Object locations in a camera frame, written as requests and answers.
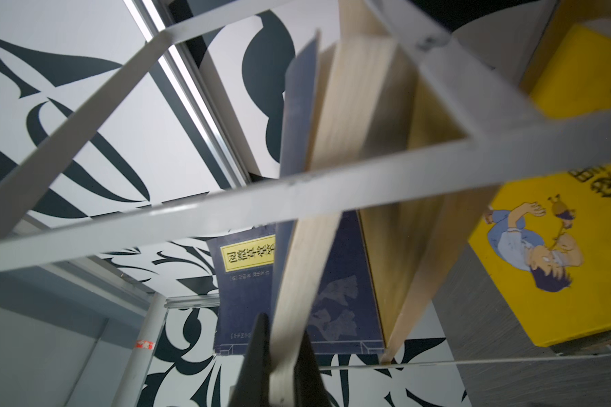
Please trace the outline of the yellow cartoon book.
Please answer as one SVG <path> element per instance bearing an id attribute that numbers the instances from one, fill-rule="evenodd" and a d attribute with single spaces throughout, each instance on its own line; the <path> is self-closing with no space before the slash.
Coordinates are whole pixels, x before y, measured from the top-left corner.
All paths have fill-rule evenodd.
<path id="1" fill-rule="evenodd" d="M 611 109 L 611 18 L 571 27 L 531 99 L 550 119 Z M 534 345 L 611 330 L 611 164 L 504 185 L 469 242 Z"/>

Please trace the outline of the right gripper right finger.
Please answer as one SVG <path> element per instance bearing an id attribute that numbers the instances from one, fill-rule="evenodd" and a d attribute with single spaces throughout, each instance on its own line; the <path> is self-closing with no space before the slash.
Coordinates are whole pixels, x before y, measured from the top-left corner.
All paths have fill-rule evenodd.
<path id="1" fill-rule="evenodd" d="M 300 351 L 295 364 L 295 406 L 297 407 L 330 407 L 317 359 L 307 332 L 304 332 Z"/>

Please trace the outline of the navy book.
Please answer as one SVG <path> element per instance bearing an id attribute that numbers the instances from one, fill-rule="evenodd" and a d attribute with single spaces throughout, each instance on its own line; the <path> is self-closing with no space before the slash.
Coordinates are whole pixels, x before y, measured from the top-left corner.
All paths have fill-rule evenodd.
<path id="1" fill-rule="evenodd" d="M 278 268 L 293 222 L 256 227 L 208 242 L 220 296 L 214 349 L 244 354 L 256 317 L 271 315 Z M 312 307 L 307 333 L 316 354 L 380 354 L 385 340 L 363 231 L 354 211 L 342 215 Z"/>
<path id="2" fill-rule="evenodd" d="M 341 39 L 326 50 L 314 37 L 302 49 L 285 80 L 282 176 L 358 159 L 397 49 L 396 41 L 385 36 Z M 342 216 L 320 193 L 298 193 L 295 200 L 304 212 L 292 228 L 273 308 L 271 406 L 296 404 L 298 355 Z"/>

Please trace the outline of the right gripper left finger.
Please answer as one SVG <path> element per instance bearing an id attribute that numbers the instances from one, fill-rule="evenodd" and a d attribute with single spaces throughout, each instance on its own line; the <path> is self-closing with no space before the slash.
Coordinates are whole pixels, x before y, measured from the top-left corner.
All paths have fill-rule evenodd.
<path id="1" fill-rule="evenodd" d="M 229 400 L 229 407 L 268 407 L 271 356 L 269 351 L 269 317 L 256 317 L 251 340 L 244 356 L 238 381 Z"/>

